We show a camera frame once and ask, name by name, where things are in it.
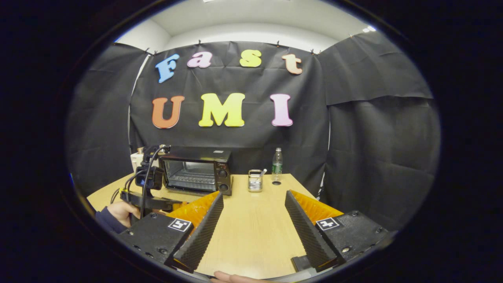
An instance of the blue letter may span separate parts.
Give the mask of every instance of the blue letter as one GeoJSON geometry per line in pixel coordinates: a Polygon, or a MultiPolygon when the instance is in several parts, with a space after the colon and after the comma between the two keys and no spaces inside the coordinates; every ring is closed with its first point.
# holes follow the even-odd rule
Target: blue letter
{"type": "Polygon", "coordinates": [[[175,60],[178,58],[180,58],[178,54],[173,54],[168,59],[163,60],[159,64],[155,65],[155,67],[159,69],[159,83],[164,82],[175,74],[174,72],[170,71],[170,69],[174,70],[177,67],[175,60]]]}

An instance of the white ceiling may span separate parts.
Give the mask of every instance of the white ceiling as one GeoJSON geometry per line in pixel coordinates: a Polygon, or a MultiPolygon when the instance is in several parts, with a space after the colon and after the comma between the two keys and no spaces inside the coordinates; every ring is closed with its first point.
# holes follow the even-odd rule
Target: white ceiling
{"type": "Polygon", "coordinates": [[[297,27],[337,41],[367,25],[320,0],[186,0],[151,18],[171,36],[231,23],[267,23],[297,27]]]}

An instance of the toaster oven knob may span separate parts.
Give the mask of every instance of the toaster oven knob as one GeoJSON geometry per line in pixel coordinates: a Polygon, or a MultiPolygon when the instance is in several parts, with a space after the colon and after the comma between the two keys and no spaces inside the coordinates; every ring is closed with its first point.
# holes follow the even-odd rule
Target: toaster oven knob
{"type": "Polygon", "coordinates": [[[219,177],[221,177],[221,178],[225,178],[225,177],[227,177],[227,171],[225,171],[225,170],[220,170],[220,171],[218,172],[218,176],[219,176],[219,177]]]}
{"type": "Polygon", "coordinates": [[[226,184],[221,184],[221,185],[218,187],[218,189],[219,189],[220,191],[225,192],[225,191],[227,191],[227,190],[229,189],[229,187],[228,187],[226,184]]]}

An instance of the bottle label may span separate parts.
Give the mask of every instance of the bottle label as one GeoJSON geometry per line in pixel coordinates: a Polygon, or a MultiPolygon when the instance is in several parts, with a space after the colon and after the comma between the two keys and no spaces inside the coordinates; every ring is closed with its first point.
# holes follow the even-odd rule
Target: bottle label
{"type": "Polygon", "coordinates": [[[274,165],[273,164],[273,170],[272,170],[272,174],[281,174],[281,172],[283,171],[283,165],[274,165]]]}

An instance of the black curtain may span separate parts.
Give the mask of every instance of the black curtain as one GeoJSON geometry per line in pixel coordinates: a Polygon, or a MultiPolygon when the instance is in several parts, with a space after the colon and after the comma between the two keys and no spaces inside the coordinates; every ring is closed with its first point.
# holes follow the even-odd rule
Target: black curtain
{"type": "Polygon", "coordinates": [[[309,52],[257,42],[214,42],[175,48],[149,59],[138,78],[131,100],[130,137],[135,148],[144,145],[170,144],[172,146],[216,147],[232,151],[231,170],[234,174],[247,174],[250,169],[272,165],[276,147],[283,151],[283,172],[291,173],[311,193],[317,194],[324,171],[328,147],[328,109],[325,103],[321,66],[309,52]],[[259,67],[239,64],[241,53],[253,49],[261,52],[259,67]],[[192,55],[209,51],[213,54],[207,68],[189,68],[192,55]],[[295,54],[302,60],[302,74],[286,70],[286,54],[295,54]],[[155,66],[164,59],[178,54],[174,75],[159,83],[155,66]],[[231,93],[243,93],[242,118],[244,126],[227,127],[224,124],[200,127],[204,102],[201,95],[215,93],[221,103],[231,93]],[[288,94],[289,115],[293,125],[275,127],[274,104],[271,94],[288,94]],[[168,98],[163,116],[172,113],[173,96],[183,95],[180,119],[168,129],[159,129],[152,123],[152,100],[168,98]]]}
{"type": "Polygon", "coordinates": [[[84,196],[133,172],[128,106],[142,50],[114,44],[75,87],[66,124],[65,152],[73,182],[84,196]]]}
{"type": "Polygon", "coordinates": [[[322,199],[389,230],[410,220],[433,183],[440,124],[426,82],[378,32],[319,55],[330,115],[322,199]]]}

